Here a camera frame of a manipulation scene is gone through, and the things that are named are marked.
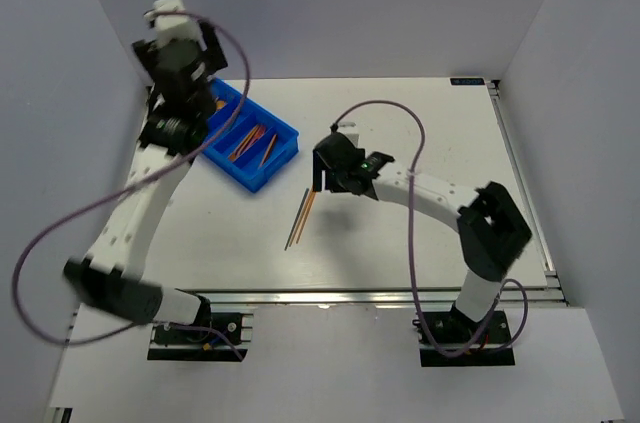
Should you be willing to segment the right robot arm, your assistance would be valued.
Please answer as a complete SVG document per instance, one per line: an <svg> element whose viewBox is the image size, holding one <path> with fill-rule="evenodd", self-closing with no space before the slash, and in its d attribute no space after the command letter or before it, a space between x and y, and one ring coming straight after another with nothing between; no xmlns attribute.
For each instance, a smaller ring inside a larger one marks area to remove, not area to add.
<svg viewBox="0 0 640 423"><path fill-rule="evenodd" d="M506 187L491 181L470 188L415 174L390 155L366 154L340 132L325 137L313 149L316 191L351 193L407 207L410 184L414 185L413 210L459 236L467 274L452 306L451 327L459 339L475 341L486 332L486 315L501 284L532 238Z"/></svg>

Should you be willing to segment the red-orange plastic fork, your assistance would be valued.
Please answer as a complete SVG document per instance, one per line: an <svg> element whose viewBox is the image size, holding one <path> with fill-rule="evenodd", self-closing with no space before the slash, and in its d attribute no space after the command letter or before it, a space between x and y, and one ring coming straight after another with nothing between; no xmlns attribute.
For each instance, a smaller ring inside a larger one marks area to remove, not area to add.
<svg viewBox="0 0 640 423"><path fill-rule="evenodd" d="M250 148L256 141L258 141L266 132L266 127L264 125L257 125L250 135L249 140L245 146L246 149Z"/></svg>

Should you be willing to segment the orange fork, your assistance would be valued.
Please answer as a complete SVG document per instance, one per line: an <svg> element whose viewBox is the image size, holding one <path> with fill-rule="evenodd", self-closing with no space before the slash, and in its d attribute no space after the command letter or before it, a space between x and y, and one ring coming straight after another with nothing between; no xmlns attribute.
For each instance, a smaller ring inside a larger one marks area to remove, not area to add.
<svg viewBox="0 0 640 423"><path fill-rule="evenodd" d="M254 126L229 155L229 160L235 161L237 158L239 158L247 150L247 148L255 142L256 139L259 139L261 137L261 132L262 127L260 125Z"/></svg>
<svg viewBox="0 0 640 423"><path fill-rule="evenodd" d="M234 152L235 158L239 158L243 155L251 146L253 146L266 132L264 125L256 125L242 140L240 145Z"/></svg>

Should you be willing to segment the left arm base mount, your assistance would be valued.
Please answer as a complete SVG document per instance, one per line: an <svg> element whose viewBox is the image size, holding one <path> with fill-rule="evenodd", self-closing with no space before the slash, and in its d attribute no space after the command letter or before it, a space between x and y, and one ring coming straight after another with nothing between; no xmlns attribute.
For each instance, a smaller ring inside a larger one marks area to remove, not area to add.
<svg viewBox="0 0 640 423"><path fill-rule="evenodd" d="M153 326L148 361L240 363L253 335L254 314L235 304L217 304L204 295L204 307L191 325Z"/></svg>

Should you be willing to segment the orange chopstick long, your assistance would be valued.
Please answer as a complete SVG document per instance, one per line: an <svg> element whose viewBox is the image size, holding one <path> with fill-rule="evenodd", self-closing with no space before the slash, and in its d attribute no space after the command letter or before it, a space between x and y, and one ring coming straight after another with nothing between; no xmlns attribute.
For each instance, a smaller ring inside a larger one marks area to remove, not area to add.
<svg viewBox="0 0 640 423"><path fill-rule="evenodd" d="M301 219L300 219L300 222L299 222L300 224L299 224L299 227L298 227L298 230L297 230L297 233L296 233L296 237L295 237L295 244L299 244L299 242L301 240L301 237L302 237L302 234L304 232L304 228L305 228L305 225L307 223L307 220L309 218L309 214L311 212L315 197L316 197L316 192L315 191L311 191L311 193L310 193L310 195L309 195L309 197L307 199L306 206L305 206L305 208L303 209L303 212L302 212L302 216L301 216Z"/></svg>

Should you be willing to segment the orange chopstick crossing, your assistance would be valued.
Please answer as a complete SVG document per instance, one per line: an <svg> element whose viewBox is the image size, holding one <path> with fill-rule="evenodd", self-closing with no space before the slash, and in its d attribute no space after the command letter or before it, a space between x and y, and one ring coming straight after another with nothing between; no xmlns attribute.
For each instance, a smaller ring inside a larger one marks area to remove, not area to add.
<svg viewBox="0 0 640 423"><path fill-rule="evenodd" d="M295 237L295 235L296 235L296 233L297 233L297 230L298 230L298 227L299 227L299 224L300 224L299 222L298 222L298 225L297 225L296 230L295 230L295 232L294 232L294 236L293 236L293 239L292 239L292 241L291 241L291 246L293 245L294 237Z"/></svg>

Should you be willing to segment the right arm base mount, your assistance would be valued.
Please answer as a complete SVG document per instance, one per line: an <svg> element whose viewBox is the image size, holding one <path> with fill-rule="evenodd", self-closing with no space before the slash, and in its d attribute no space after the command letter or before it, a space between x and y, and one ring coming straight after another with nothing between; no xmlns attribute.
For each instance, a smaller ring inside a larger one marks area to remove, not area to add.
<svg viewBox="0 0 640 423"><path fill-rule="evenodd" d="M435 341L446 350L457 350L471 339L473 332L454 320L449 312L424 312ZM442 356L430 344L418 318L412 324L419 336L420 363L423 368L510 367L515 356L511 347L497 348L511 340L511 331L504 311L496 311L484 335L463 355L449 359Z"/></svg>

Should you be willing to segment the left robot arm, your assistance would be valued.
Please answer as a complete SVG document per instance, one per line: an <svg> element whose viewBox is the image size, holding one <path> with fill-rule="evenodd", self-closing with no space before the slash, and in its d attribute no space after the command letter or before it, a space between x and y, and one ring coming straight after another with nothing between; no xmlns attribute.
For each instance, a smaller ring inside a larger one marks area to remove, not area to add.
<svg viewBox="0 0 640 423"><path fill-rule="evenodd" d="M216 111L209 78L227 61L208 23L186 22L156 31L155 40L132 45L153 88L127 181L140 183L181 158L187 162L121 197L86 256L69 259L63 276L90 307L136 325L177 324L188 341L199 342L211 330L206 300L142 276L159 222L194 160L191 153L209 135L207 121Z"/></svg>

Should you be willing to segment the red-orange chopstick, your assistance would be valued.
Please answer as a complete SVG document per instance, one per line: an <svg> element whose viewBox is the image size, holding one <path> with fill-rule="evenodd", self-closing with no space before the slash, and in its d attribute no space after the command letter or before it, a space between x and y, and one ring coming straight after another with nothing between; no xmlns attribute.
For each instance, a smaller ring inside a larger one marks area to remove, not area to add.
<svg viewBox="0 0 640 423"><path fill-rule="evenodd" d="M269 143L268 143L268 145L267 145L267 147L265 149L265 152L264 152L264 154L262 156L262 159L260 161L260 164L259 164L258 168L262 168L267 163L267 161L269 160L269 158L271 156L271 153L273 152L273 149L274 149L274 147L276 145L277 139L278 139L278 135L277 135L277 133L274 133L274 135L271 137L271 139L270 139L270 141L269 141Z"/></svg>

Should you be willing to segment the dark green chopstick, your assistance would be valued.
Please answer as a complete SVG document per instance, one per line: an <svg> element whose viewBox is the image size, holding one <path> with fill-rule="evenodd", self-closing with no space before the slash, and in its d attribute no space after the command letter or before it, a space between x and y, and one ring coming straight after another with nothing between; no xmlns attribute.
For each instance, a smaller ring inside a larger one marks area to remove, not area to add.
<svg viewBox="0 0 640 423"><path fill-rule="evenodd" d="M302 211L303 211L303 209L304 209L304 207L305 207L305 204L306 204L306 201L307 201L307 199L308 199L309 192L310 192L310 189L309 189L309 188L306 188L306 189L305 189L305 191L304 191L304 193L303 193L303 196L302 196L301 202L300 202L300 204L299 204L299 207L298 207L298 210L297 210L296 216L295 216L294 221L293 221L293 223L292 223L291 230L290 230L290 232L289 232L289 235L288 235L288 237L287 237L287 240L286 240L286 243L285 243L285 246L284 246L284 250L285 250L285 251L287 251L287 249L291 246L291 241L292 241L292 239L293 239L294 232L295 232L295 230L296 230L296 227L297 227L298 222L299 222L299 220L300 220L300 217L301 217L301 215L302 215Z"/></svg>

